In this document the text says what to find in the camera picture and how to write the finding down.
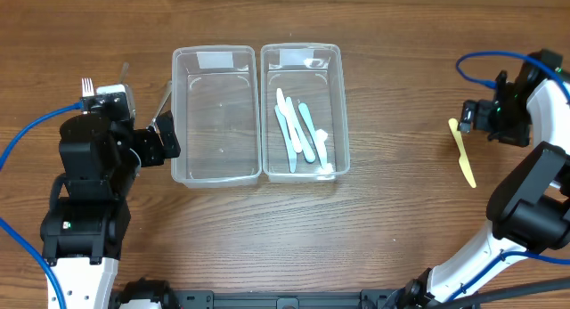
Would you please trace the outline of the white plastic utensil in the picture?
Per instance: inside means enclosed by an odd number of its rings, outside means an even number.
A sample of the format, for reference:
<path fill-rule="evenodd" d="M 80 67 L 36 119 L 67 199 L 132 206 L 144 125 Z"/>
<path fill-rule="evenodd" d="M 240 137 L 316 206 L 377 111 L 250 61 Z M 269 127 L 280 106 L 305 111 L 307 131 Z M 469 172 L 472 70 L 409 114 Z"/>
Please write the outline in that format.
<path fill-rule="evenodd" d="M 293 121 L 292 121 L 292 118 L 291 118 L 290 113 L 289 113 L 289 107 L 286 103 L 286 100 L 285 100 L 285 97 L 284 97 L 284 94 L 283 94 L 283 91 L 281 88 L 276 89 L 276 100 L 277 100 L 277 104 L 278 104 L 278 108 L 280 110 L 280 113 L 286 119 L 287 127 L 289 130 L 289 137 L 290 137 L 290 140 L 293 144 L 294 152 L 295 153 L 301 153 L 302 152 L 302 145 L 301 145 L 301 142 L 298 138 L 297 131 L 293 125 Z"/>

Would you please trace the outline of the light blue plastic knife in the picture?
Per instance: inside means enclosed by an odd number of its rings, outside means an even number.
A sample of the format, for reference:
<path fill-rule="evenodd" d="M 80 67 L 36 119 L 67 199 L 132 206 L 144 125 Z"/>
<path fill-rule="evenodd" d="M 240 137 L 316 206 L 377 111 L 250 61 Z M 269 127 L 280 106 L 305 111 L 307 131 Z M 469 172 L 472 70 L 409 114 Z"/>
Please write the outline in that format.
<path fill-rule="evenodd" d="M 282 133 L 283 140 L 284 140 L 285 147 L 286 147 L 286 152 L 287 152 L 288 162 L 289 162 L 289 171 L 291 173 L 294 173 L 296 171 L 296 168 L 297 168 L 297 153 L 295 152 L 295 150 L 293 148 L 293 143 L 292 143 L 290 136 L 289 136 L 289 129 L 288 129 L 287 121 L 286 121 L 286 118 L 282 115 L 278 105 L 276 105 L 274 107 L 274 111 L 275 111 L 275 115 L 278 119 L 278 122 L 279 122 L 279 125 L 281 128 L 281 133 Z"/>

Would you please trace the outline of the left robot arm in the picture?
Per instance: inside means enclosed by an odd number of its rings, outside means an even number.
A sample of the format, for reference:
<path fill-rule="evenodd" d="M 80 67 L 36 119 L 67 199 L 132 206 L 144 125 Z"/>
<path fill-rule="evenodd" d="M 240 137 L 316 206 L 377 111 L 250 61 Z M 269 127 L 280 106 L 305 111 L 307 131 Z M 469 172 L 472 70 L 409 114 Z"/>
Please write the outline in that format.
<path fill-rule="evenodd" d="M 144 129 L 131 118 L 86 113 L 64 122 L 63 174 L 40 226 L 42 257 L 57 281 L 51 308 L 106 308 L 131 214 L 126 197 L 141 168 L 179 156 L 171 112 Z"/>

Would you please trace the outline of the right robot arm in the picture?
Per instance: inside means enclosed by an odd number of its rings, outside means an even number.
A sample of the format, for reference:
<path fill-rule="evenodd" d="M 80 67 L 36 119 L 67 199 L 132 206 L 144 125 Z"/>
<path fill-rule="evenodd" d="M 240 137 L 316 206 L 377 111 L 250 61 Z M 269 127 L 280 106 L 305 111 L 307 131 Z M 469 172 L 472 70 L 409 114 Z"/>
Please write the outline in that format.
<path fill-rule="evenodd" d="M 515 80 L 506 71 L 481 80 L 493 98 L 464 102 L 460 119 L 449 126 L 456 140 L 477 130 L 490 141 L 533 149 L 489 198 L 483 228 L 449 260 L 410 281 L 397 297 L 399 308 L 476 308 L 569 286 L 562 280 L 478 291 L 521 260 L 553 263 L 543 251 L 569 243 L 569 203 L 545 193 L 554 187 L 569 194 L 569 74 L 562 56 L 547 49 L 502 55 L 522 60 Z"/>

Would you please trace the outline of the pale blue plastic knife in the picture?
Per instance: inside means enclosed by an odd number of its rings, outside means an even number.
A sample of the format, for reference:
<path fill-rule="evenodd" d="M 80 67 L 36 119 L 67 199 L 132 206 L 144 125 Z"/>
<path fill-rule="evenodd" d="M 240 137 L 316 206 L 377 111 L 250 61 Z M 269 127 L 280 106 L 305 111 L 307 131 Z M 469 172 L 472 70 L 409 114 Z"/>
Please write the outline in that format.
<path fill-rule="evenodd" d="M 322 169 L 325 169 L 328 165 L 328 153 L 325 145 L 325 141 L 328 138 L 328 134 L 322 129 L 315 128 L 311 112 L 305 103 L 300 102 L 298 104 L 298 110 L 313 139 L 313 144 L 315 146 L 315 149 L 317 150 L 321 167 Z"/>

